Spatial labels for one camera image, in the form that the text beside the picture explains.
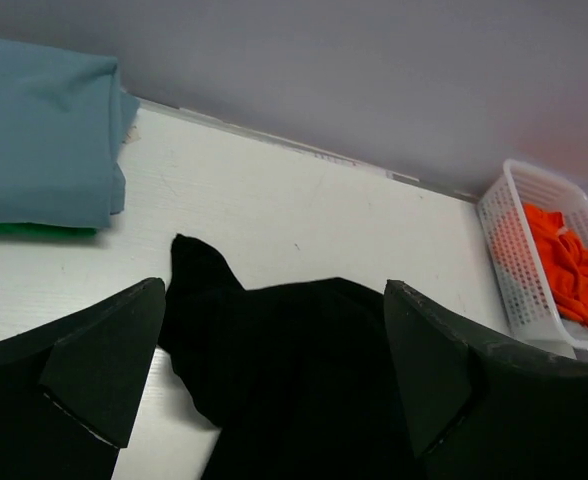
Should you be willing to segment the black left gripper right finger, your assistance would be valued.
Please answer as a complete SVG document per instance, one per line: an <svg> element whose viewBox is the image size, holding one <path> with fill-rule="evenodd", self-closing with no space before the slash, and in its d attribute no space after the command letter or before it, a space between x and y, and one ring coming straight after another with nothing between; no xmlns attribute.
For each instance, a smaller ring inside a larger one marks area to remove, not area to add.
<svg viewBox="0 0 588 480"><path fill-rule="evenodd" d="M588 363L391 280L384 317L405 432L427 479L588 479Z"/></svg>

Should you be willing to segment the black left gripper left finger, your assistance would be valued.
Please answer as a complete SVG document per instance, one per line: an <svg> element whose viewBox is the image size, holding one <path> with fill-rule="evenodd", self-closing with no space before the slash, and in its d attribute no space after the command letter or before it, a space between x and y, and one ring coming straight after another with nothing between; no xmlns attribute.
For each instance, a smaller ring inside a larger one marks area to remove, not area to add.
<svg viewBox="0 0 588 480"><path fill-rule="evenodd" d="M0 341L0 479L109 479L136 420L165 310L148 278Z"/></svg>

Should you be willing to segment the black t-shirt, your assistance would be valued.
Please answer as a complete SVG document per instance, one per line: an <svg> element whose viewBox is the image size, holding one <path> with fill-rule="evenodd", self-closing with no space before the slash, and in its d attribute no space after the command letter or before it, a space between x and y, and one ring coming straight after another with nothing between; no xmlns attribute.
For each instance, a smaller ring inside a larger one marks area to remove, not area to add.
<svg viewBox="0 0 588 480"><path fill-rule="evenodd" d="M219 429L206 479L420 479L379 292L343 278L248 290L179 235L159 346Z"/></svg>

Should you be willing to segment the crumpled orange t-shirt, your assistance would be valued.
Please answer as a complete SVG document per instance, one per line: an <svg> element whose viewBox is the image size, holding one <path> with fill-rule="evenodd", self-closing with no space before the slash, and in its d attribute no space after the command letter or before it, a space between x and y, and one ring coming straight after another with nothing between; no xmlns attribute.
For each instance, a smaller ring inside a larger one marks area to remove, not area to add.
<svg viewBox="0 0 588 480"><path fill-rule="evenodd" d="M559 314L588 328L588 248L560 212L523 209Z"/></svg>

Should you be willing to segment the white plastic basket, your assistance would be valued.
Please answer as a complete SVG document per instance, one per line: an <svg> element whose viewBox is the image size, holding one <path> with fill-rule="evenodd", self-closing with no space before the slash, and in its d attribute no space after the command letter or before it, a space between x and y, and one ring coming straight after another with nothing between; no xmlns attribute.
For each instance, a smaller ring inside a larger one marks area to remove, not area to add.
<svg viewBox="0 0 588 480"><path fill-rule="evenodd" d="M561 316L524 206L563 215L588 248L588 197L576 184L508 159L477 203L512 334L521 341L565 343L588 352L588 328Z"/></svg>

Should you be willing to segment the folded green t-shirt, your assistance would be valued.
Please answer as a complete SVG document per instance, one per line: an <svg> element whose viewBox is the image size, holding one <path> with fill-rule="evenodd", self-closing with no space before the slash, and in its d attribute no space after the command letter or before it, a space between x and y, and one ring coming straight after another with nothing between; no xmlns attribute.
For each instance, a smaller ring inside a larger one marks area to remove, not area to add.
<svg viewBox="0 0 588 480"><path fill-rule="evenodd" d="M0 236L85 239L97 234L96 229L60 227L33 223L0 223Z"/></svg>

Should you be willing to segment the folded blue-grey t-shirt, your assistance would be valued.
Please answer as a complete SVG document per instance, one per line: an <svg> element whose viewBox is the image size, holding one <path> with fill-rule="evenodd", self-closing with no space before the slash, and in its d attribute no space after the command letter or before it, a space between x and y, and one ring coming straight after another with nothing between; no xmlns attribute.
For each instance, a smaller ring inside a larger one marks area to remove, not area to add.
<svg viewBox="0 0 588 480"><path fill-rule="evenodd" d="M0 39L0 224L109 227L138 108L116 58Z"/></svg>

